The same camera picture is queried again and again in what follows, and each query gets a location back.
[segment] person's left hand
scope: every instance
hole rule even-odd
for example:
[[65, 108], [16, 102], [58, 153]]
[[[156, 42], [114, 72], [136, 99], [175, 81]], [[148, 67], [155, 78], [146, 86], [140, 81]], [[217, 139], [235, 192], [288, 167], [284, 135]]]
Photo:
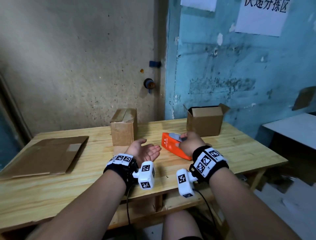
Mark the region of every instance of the person's left hand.
[[161, 147], [159, 145], [147, 144], [142, 146], [143, 143], [147, 142], [147, 139], [138, 139], [128, 147], [126, 154], [133, 155], [137, 161], [138, 167], [145, 161], [154, 161], [160, 154]]

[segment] white paper sign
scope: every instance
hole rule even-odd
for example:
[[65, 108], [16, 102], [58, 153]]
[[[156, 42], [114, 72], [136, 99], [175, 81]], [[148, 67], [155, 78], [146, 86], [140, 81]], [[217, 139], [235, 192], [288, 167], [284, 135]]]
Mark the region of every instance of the white paper sign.
[[235, 32], [281, 36], [292, 0], [242, 0]]
[[181, 5], [214, 12], [217, 0], [181, 0]]

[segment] cardboard box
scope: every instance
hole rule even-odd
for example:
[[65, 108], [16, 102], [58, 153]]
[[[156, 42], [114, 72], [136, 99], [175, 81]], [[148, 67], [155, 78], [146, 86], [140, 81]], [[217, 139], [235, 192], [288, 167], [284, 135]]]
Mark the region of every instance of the cardboard box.
[[111, 119], [113, 146], [129, 146], [137, 133], [136, 108], [119, 108]]
[[218, 106], [191, 107], [186, 120], [186, 130], [202, 136], [219, 135], [224, 114], [230, 108], [222, 103]]
[[0, 178], [64, 174], [75, 167], [88, 136], [50, 138], [26, 147], [0, 172]]

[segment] white camera device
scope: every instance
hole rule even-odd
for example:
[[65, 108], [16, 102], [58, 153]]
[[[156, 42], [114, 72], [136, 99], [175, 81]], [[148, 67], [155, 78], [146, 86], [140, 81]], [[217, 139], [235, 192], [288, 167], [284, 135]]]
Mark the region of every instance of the white camera device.
[[178, 189], [179, 194], [185, 198], [194, 196], [193, 182], [197, 181], [196, 177], [192, 176], [191, 172], [186, 169], [177, 171]]
[[155, 184], [155, 166], [152, 161], [145, 161], [138, 172], [133, 172], [133, 177], [138, 178], [141, 189], [150, 190]]

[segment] wooden tabletop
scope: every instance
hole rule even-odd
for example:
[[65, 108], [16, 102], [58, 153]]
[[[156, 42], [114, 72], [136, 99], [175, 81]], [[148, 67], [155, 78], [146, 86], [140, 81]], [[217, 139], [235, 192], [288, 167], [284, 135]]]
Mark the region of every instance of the wooden tabletop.
[[[160, 145], [162, 132], [185, 131], [186, 119], [149, 122], [139, 124], [137, 138], [143, 137], [148, 143]], [[0, 181], [0, 230], [54, 217], [101, 176], [113, 156], [110, 127], [40, 133], [22, 151], [42, 139], [73, 136], [89, 136], [89, 140], [70, 174]], [[251, 172], [287, 161], [228, 123], [223, 123], [219, 136], [203, 139], [228, 159], [234, 173]], [[190, 163], [163, 148], [154, 162], [155, 187], [141, 190], [137, 186], [131, 198], [155, 196], [177, 188], [176, 171], [188, 169]]]

